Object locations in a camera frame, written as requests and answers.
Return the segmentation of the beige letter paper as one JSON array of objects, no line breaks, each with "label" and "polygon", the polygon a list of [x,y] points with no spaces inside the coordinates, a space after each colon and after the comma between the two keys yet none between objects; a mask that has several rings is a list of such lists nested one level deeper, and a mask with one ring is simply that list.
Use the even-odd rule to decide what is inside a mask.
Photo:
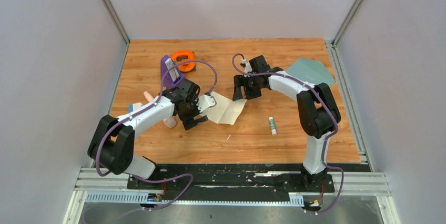
[{"label": "beige letter paper", "polygon": [[211,95],[214,97],[216,105],[207,108],[202,115],[207,116],[210,121],[216,124],[233,125],[245,107],[247,100],[239,99],[232,101],[215,91]]}]

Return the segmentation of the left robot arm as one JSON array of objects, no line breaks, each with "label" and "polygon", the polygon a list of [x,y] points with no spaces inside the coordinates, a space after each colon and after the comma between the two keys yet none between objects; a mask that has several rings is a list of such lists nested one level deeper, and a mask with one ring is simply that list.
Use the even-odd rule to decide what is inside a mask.
[{"label": "left robot arm", "polygon": [[156,163],[134,153],[136,138],[164,119],[178,116],[185,130],[207,121],[203,112],[217,102],[210,93],[199,95],[200,87],[190,80],[163,90],[154,100],[125,115],[103,116],[93,135],[87,154],[96,164],[119,175],[132,175],[149,189],[157,188],[161,174]]}]

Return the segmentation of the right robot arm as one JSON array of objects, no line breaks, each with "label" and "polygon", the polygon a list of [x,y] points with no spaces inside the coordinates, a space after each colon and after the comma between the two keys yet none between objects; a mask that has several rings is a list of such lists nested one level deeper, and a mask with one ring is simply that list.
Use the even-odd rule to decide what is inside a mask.
[{"label": "right robot arm", "polygon": [[262,89],[277,91],[297,103],[299,121],[307,134],[306,154],[301,168],[303,189],[314,191],[326,177],[328,143],[338,132],[340,112],[326,83],[312,84],[289,75],[280,67],[270,67],[264,56],[246,60],[242,54],[234,76],[234,101],[261,97]]}]

